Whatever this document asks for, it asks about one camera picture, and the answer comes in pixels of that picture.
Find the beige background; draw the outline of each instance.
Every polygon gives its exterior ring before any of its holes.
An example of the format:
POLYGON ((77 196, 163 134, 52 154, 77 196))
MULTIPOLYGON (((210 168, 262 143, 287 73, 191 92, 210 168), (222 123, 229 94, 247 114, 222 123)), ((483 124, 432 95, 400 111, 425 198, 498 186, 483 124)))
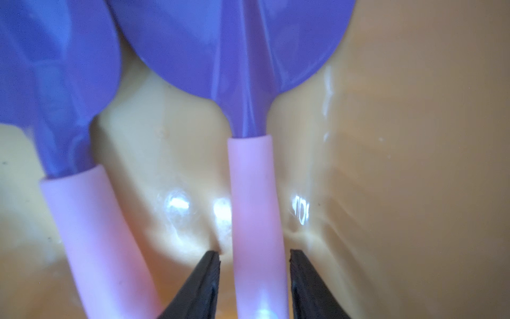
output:
MULTIPOLYGON (((510 2, 359 0, 325 66, 271 109, 286 248, 353 319, 510 317, 510 2)), ((207 249, 235 318, 227 121, 125 49, 93 124, 168 302, 207 249)), ((0 318, 84 318, 32 144, 0 126, 0 318)))

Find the beige rubber surface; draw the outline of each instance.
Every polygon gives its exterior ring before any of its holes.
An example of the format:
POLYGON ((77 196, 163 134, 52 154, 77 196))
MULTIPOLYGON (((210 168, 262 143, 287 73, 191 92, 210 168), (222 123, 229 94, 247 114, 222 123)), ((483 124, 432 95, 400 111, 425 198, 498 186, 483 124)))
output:
MULTIPOLYGON (((325 66, 271 109, 286 248, 353 319, 510 317, 510 2, 359 0, 325 66)), ((91 128, 163 302, 221 251, 236 317, 226 139, 212 102, 124 52, 91 128)), ((84 318, 32 144, 0 126, 0 318, 84 318)))

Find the pink silicone tube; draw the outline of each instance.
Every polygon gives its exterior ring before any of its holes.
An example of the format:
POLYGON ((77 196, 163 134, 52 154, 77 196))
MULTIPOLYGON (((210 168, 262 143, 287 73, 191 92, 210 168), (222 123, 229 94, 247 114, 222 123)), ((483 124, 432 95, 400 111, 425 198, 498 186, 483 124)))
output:
POLYGON ((270 135, 228 140, 239 319, 288 319, 287 263, 270 135))
POLYGON ((163 308, 105 169, 40 183, 89 319, 155 319, 163 308))

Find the glossy beige material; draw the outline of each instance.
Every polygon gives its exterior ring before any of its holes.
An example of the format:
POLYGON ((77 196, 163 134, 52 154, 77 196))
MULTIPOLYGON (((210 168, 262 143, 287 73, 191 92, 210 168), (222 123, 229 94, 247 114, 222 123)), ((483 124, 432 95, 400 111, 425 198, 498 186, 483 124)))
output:
MULTIPOLYGON (((359 0, 335 55, 275 101, 286 248, 354 319, 510 316, 509 16, 505 1, 359 0)), ((219 108, 126 50, 91 130, 162 300, 216 249, 216 317, 235 318, 219 108)), ((41 177, 0 126, 0 318, 84 318, 41 177)))

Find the purple plastic piece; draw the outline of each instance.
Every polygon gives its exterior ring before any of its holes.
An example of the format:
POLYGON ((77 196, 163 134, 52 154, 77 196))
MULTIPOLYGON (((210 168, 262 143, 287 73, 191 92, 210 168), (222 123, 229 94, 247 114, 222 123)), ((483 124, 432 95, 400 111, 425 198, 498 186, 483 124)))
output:
POLYGON ((89 124, 115 96, 120 48, 102 0, 0 5, 0 122, 35 143, 50 178, 95 166, 89 124))
POLYGON ((140 58, 227 117, 239 319, 289 317, 286 257, 266 117, 340 42, 354 0, 109 0, 140 58))
POLYGON ((170 84, 214 100, 233 137, 266 134, 274 98, 338 46, 354 0, 109 0, 140 58, 170 84))

